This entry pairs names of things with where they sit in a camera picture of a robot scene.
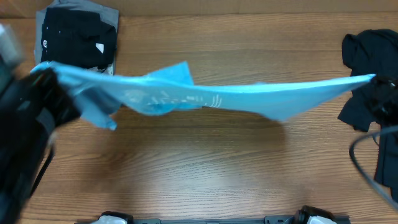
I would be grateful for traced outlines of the light blue printed t-shirt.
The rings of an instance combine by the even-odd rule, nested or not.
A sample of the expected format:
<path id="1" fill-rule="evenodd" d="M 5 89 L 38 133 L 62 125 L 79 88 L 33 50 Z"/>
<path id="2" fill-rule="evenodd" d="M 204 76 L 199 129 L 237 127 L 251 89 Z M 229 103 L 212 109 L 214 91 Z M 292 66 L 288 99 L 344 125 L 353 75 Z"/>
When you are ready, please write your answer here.
<path id="1" fill-rule="evenodd" d="M 317 82 L 201 86 L 194 84 L 187 62 L 141 77 L 104 75 L 58 62 L 42 62 L 31 73 L 45 69 L 54 71 L 84 120 L 110 130 L 117 127 L 110 116 L 121 105 L 147 116 L 209 107 L 284 121 L 374 78 L 369 74 Z"/>

